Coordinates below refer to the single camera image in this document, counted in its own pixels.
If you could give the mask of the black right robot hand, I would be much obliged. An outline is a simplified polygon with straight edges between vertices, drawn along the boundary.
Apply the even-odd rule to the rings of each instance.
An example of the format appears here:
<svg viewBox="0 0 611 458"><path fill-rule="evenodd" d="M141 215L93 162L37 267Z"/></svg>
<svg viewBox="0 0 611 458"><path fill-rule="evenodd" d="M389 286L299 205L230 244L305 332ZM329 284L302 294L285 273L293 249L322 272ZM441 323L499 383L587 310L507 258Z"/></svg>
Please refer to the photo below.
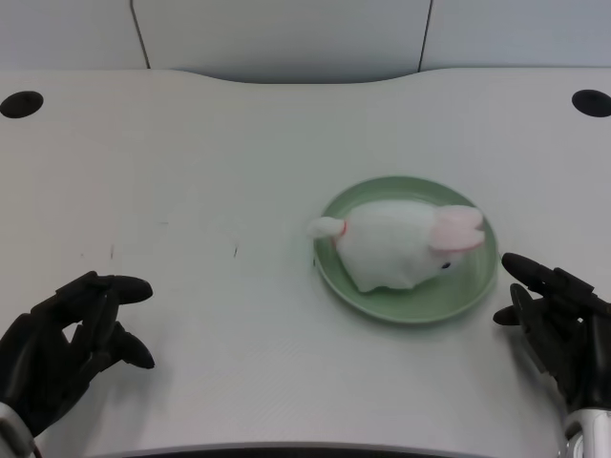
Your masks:
<svg viewBox="0 0 611 458"><path fill-rule="evenodd" d="M542 373L553 377L569 412L610 408L610 303L561 268L515 253L501 258L516 279L512 304L493 321L518 326Z"/></svg>

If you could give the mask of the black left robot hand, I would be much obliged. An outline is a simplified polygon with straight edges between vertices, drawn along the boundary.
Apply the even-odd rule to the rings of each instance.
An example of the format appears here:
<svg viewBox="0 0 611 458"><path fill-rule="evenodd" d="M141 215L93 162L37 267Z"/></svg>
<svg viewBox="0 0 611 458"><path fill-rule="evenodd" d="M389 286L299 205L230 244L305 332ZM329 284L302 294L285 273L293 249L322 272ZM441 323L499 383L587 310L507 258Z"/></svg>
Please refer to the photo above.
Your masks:
<svg viewBox="0 0 611 458"><path fill-rule="evenodd" d="M92 379L124 362L151 369L146 345L117 319L124 304L144 302L149 282L91 271L20 315L1 339L1 402L32 436L66 415Z"/></svg>

